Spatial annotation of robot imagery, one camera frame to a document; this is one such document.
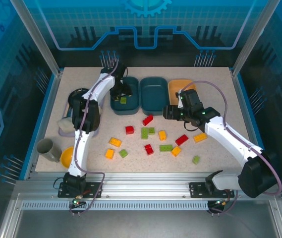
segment gray cup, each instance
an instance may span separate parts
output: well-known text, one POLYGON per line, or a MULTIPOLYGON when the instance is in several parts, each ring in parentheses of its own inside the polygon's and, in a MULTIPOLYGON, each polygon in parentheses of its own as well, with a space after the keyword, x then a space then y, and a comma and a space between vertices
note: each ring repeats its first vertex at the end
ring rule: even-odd
POLYGON ((61 149, 51 139, 44 138, 37 143, 37 152, 46 159, 58 162, 61 156, 61 149))

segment green lego brick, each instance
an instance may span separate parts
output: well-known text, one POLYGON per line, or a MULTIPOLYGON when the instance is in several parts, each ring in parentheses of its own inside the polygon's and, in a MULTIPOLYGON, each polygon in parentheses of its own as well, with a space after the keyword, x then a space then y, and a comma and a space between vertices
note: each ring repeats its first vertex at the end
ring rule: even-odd
POLYGON ((196 155, 196 156, 193 158, 192 162, 193 162, 194 164, 198 164, 198 163, 199 163, 199 160, 200 160, 200 157, 196 155))
POLYGON ((121 151, 119 152, 119 154, 121 155, 122 158, 124 158, 125 156, 128 155, 128 153, 127 153, 126 150, 121 150, 121 151))
POLYGON ((155 135, 154 127, 149 127, 149 135, 155 135))
POLYGON ((172 145, 160 145, 160 151, 161 152, 172 151, 172 145))
POLYGON ((121 103, 121 104, 126 104, 126 98, 121 98, 121 99, 120 99, 120 103, 121 103))
POLYGON ((141 138, 142 139, 147 139, 148 138, 148 129, 146 127, 143 127, 142 130, 141 130, 141 138))

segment dark teal bowl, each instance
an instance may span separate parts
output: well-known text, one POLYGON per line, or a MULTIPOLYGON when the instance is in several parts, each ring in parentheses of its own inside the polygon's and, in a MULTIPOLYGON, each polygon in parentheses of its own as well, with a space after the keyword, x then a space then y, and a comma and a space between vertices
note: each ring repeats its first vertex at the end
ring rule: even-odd
POLYGON ((145 115, 159 116, 169 105, 167 81, 161 77, 147 77, 140 82, 140 101, 145 115))
POLYGON ((126 77, 123 83, 130 85, 132 90, 132 96, 126 97, 126 104, 121 104, 120 100, 115 101, 110 100, 110 106, 115 114, 123 115, 133 115, 139 111, 140 99, 139 99, 139 81, 134 77, 126 77))

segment speckled table surface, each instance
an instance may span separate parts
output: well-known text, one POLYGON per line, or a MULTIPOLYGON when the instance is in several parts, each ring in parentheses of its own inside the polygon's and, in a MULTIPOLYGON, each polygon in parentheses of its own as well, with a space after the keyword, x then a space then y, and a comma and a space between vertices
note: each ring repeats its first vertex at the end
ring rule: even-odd
MULTIPOLYGON (((74 145, 74 138, 62 137, 58 134, 56 123, 64 113, 68 95, 77 88, 91 88, 99 77, 100 70, 99 67, 67 67, 64 69, 45 135, 59 145, 62 150, 74 145)), ((129 76, 134 76, 139 80, 148 76, 160 76, 167 81, 187 78, 207 80, 217 84, 228 101, 227 122, 240 134, 248 138, 230 71, 227 67, 130 67, 129 76)), ((225 104, 217 90, 205 84, 197 84, 196 87, 204 107, 213 107, 223 115, 225 104)), ((145 117, 141 108, 138 113, 131 116, 116 115, 110 108, 110 95, 107 94, 103 105, 99 133, 91 141, 87 169, 107 173, 198 173, 240 168, 233 156, 216 140, 208 137, 207 140, 195 144, 193 136, 201 133, 200 131, 186 131, 182 122, 165 120, 163 116, 155 116, 154 120, 147 126, 154 127, 156 134, 149 135, 147 140, 142 140, 142 120, 145 117), (128 125, 134 126, 134 134, 125 134, 125 126, 128 125), (159 140, 159 130, 166 131, 166 141, 159 140), (182 151, 177 157, 174 157, 170 152, 162 153, 159 151, 161 144, 175 146, 175 140, 183 134, 186 134, 189 140, 181 145, 182 151), (120 148, 108 144, 111 137, 122 141, 120 148), (154 154, 147 156, 144 149, 146 144, 152 145, 154 154), (106 150, 109 148, 115 150, 112 160, 105 158, 106 150), (129 153, 124 159, 118 153, 121 149, 125 149, 129 153), (197 165, 192 163, 195 155, 200 156, 200 162, 197 165)), ((36 165, 38 172, 65 172, 66 170, 60 162, 51 162, 42 156, 38 158, 36 165)))

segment clear plastic panel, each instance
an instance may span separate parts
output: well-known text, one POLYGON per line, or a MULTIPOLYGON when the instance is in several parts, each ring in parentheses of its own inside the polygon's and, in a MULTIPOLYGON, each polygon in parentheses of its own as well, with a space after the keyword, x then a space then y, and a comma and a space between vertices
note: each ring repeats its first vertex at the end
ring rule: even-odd
POLYGON ((282 179, 282 1, 243 66, 241 77, 264 147, 282 179))
POLYGON ((25 1, 60 66, 232 66, 266 2, 25 1))
POLYGON ((10 1, 0 0, 0 222, 50 77, 49 68, 10 1))

